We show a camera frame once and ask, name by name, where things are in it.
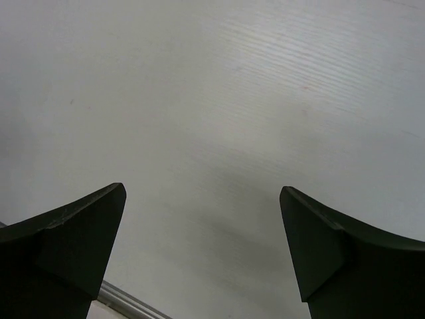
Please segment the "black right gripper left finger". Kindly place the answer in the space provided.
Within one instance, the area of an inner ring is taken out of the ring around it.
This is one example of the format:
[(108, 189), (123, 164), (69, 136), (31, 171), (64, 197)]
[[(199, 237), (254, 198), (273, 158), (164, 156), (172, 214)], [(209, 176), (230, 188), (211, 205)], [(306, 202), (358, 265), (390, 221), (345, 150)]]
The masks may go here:
[(1, 228), (1, 317), (86, 318), (122, 220), (126, 189), (113, 183)]

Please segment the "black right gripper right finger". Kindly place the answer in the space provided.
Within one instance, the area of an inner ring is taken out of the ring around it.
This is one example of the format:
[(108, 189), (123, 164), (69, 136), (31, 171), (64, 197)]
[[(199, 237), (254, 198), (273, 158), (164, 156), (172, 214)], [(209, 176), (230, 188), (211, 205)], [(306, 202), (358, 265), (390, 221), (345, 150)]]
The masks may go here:
[(312, 318), (423, 318), (424, 243), (340, 213), (294, 187), (280, 207)]

